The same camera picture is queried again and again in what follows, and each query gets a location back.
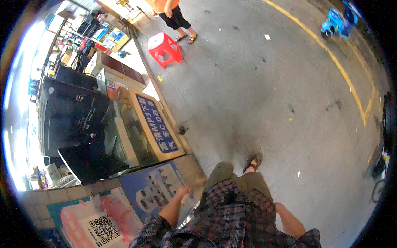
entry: wooden frame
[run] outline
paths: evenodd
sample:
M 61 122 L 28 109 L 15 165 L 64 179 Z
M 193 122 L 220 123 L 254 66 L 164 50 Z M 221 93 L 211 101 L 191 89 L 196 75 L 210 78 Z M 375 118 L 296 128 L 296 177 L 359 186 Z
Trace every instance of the wooden frame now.
M 146 94 L 144 94 L 142 92 L 139 92 L 139 91 L 137 91 L 137 90 L 135 90 L 134 88 L 131 88 L 131 87 L 128 88 L 128 91 L 129 91 L 129 99 L 130 99 L 130 101 L 132 103 L 132 106 L 134 107 L 134 109 L 135 109 L 135 111 L 136 111 L 136 113 L 138 115 L 139 121 L 141 122 L 141 125 L 142 125 L 142 128 L 143 128 L 143 131 L 145 132 L 145 135 L 146 135 L 146 137 L 147 137 L 147 139 L 148 139 L 148 141 L 149 141 L 149 143 L 150 143 L 150 145 L 151 145 L 156 157 L 158 158 L 158 160 L 161 162 L 161 161 L 170 160 L 170 159 L 173 159 L 173 158 L 176 158 L 176 157 L 184 155 L 185 151 L 183 149 L 183 146 L 179 142 L 178 137 L 175 135 L 173 129 L 171 128 L 171 126 L 169 125 L 167 119 L 165 118 L 164 114 L 162 113 L 161 107 L 158 104 L 158 102 L 156 101 L 156 99 L 154 97 L 146 95 Z M 166 127 L 168 129 L 168 132 L 170 133 L 170 135 L 173 138 L 176 146 L 178 147 L 178 151 L 169 152 L 169 153 L 163 153 L 160 150 L 155 138 L 153 137 L 152 131 L 150 130 L 150 127 L 149 127 L 149 125 L 148 125 L 148 123 L 146 121 L 146 118 L 145 118 L 145 116 L 144 116 L 144 114 L 143 114 L 143 112 L 141 110 L 141 107 L 140 107 L 139 102 L 138 102 L 138 100 L 136 98 L 136 95 L 142 96 L 144 98 L 147 98 L 147 99 L 150 99 L 151 101 L 153 101 L 153 103 L 156 105 L 156 107 L 158 109 L 159 114 L 161 115 L 161 118 L 162 118 L 164 124 L 166 125 Z

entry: orange shirt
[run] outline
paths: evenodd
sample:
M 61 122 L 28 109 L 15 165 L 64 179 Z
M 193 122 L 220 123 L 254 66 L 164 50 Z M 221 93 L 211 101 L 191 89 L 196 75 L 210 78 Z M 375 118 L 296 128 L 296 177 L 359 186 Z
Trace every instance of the orange shirt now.
M 164 13 L 164 7 L 166 6 L 167 0 L 145 0 L 152 9 L 157 13 Z M 178 6 L 179 0 L 173 0 L 171 4 L 171 9 L 175 9 Z

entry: woman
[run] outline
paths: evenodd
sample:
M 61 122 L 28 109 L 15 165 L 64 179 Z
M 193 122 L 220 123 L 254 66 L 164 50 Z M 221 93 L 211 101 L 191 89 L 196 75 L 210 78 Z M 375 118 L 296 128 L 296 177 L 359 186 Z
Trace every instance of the woman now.
M 191 28 L 191 24 L 183 18 L 178 5 L 179 0 L 146 0 L 146 2 L 152 7 L 153 16 L 160 15 L 167 26 L 178 31 L 179 36 L 176 37 L 175 42 L 179 42 L 188 36 L 182 28 L 190 32 L 189 44 L 192 44 L 196 40 L 197 33 Z

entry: hand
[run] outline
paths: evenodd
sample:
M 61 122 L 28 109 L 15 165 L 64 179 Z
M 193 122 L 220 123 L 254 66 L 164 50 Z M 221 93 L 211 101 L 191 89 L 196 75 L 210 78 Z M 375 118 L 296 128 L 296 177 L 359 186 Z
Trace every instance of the hand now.
M 172 17 L 172 9 L 170 6 L 166 5 L 166 7 L 164 8 L 164 13 L 166 14 L 166 16 L 168 18 Z
M 187 194 L 190 193 L 191 189 L 192 188 L 190 186 L 184 186 L 184 185 L 179 186 L 179 188 L 176 191 L 175 196 L 184 198 Z
M 275 202 L 274 205 L 276 206 L 276 213 L 279 213 L 285 209 L 285 206 L 279 202 Z

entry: asphalt road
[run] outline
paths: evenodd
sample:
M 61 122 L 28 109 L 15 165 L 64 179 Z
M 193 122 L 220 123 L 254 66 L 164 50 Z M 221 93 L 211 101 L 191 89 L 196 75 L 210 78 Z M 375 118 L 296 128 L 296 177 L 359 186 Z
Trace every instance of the asphalt road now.
M 314 6 L 273 2 L 320 36 L 325 16 Z M 338 68 L 307 30 L 270 4 L 203 0 L 180 8 L 199 34 L 193 45 L 180 42 L 182 63 L 163 70 L 146 52 L 156 33 L 177 35 L 160 18 L 142 18 L 138 40 L 204 172 L 226 160 L 241 175 L 248 153 L 262 148 L 259 172 L 273 199 L 307 230 L 318 228 L 323 247 L 350 246 L 374 207 L 374 181 L 365 172 L 380 141 L 383 91 L 347 46 L 321 39 Z

